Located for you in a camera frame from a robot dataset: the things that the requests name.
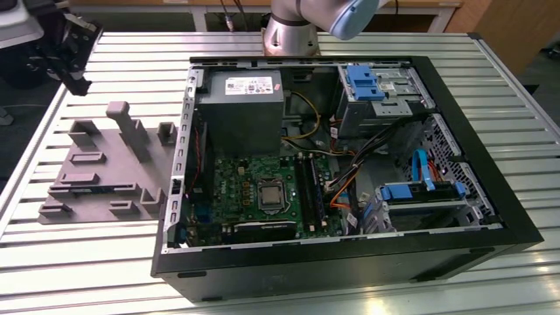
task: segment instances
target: ram slot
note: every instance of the ram slot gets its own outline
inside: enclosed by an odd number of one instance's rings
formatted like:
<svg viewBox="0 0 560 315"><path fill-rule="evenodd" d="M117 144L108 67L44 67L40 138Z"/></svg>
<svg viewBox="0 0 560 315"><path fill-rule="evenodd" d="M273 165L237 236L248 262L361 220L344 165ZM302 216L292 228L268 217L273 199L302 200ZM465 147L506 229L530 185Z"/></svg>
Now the ram slot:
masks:
<svg viewBox="0 0 560 315"><path fill-rule="evenodd" d="M321 185L318 181L317 166L314 165L313 157L309 157L306 161L308 161L310 172L312 172L313 185L309 188L312 190L310 194L313 195L314 219L316 219L316 223L321 227L325 227L326 221L324 219L322 190L321 190Z"/></svg>
<svg viewBox="0 0 560 315"><path fill-rule="evenodd" d="M309 194L308 179L305 171L305 157L296 156L293 168L296 172L296 183L298 191L298 206L301 209L301 218L305 230L314 231L314 211L313 211L313 195Z"/></svg>

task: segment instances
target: aluminum slotted table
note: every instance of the aluminum slotted table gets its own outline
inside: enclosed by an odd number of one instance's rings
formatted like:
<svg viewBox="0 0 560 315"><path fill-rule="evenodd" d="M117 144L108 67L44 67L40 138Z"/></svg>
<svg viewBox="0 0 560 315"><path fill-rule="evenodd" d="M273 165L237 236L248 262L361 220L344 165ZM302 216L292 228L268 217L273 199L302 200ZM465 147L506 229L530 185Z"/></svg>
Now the aluminum slotted table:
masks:
<svg viewBox="0 0 560 315"><path fill-rule="evenodd" d="M424 55L457 99L545 242L445 282L401 284L193 305L149 276L156 221L42 226L37 210L72 143L74 119L130 103L145 127L180 120L190 56L260 55L257 33L106 33L88 64L86 97L52 101L0 197L0 313L557 314L560 131L485 43L464 34L320 36L321 53Z"/></svg>

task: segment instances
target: green motherboard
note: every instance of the green motherboard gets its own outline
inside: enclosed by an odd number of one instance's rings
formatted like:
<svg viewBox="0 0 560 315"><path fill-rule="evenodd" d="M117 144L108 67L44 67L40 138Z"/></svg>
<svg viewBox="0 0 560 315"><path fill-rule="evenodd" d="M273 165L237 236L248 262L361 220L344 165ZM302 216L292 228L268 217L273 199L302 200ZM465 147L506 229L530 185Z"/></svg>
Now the green motherboard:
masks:
<svg viewBox="0 0 560 315"><path fill-rule="evenodd" d="M324 224L309 230L304 224L302 205L298 198L296 178L297 157L249 157L245 159L217 159L214 162L213 202L208 209L206 227L198 229L201 245L220 245L220 225L240 222L292 221L296 222L296 239L340 236L338 215L325 216ZM320 185L330 179L328 159L324 155L313 158ZM277 211L264 211L262 183L280 183L284 206Z"/></svg>

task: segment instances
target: power supply label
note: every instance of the power supply label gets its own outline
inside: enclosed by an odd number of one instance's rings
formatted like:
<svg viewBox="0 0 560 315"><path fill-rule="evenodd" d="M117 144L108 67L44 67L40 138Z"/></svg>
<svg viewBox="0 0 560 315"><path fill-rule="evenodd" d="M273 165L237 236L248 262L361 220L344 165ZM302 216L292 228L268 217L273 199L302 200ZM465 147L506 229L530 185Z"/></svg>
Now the power supply label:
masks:
<svg viewBox="0 0 560 315"><path fill-rule="evenodd" d="M230 77L225 80L225 95L273 94L272 77Z"/></svg>

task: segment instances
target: cpu socket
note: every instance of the cpu socket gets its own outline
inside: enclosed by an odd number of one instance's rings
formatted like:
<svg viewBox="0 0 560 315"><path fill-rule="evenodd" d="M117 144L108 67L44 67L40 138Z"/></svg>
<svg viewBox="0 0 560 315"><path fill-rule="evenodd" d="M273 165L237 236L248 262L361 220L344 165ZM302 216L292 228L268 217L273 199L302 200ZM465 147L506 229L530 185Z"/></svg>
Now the cpu socket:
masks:
<svg viewBox="0 0 560 315"><path fill-rule="evenodd" d="M277 178L264 178L257 181L258 209L266 215L274 215L285 209L284 181Z"/></svg>

